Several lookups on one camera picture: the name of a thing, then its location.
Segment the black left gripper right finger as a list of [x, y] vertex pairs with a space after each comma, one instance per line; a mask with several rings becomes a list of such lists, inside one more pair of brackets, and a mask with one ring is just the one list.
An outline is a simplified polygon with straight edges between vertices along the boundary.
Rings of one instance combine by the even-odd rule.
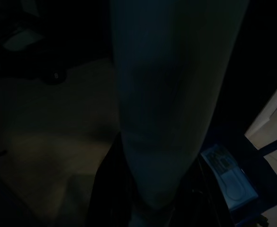
[[233, 220], [213, 171], [198, 156], [175, 197], [175, 227], [232, 227]]

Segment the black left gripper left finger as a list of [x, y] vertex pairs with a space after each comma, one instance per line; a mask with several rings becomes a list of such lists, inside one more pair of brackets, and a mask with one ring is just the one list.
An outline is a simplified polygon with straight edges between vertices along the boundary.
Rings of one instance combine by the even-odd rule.
[[133, 178], [121, 139], [115, 139], [97, 169], [86, 227], [127, 227], [132, 213]]

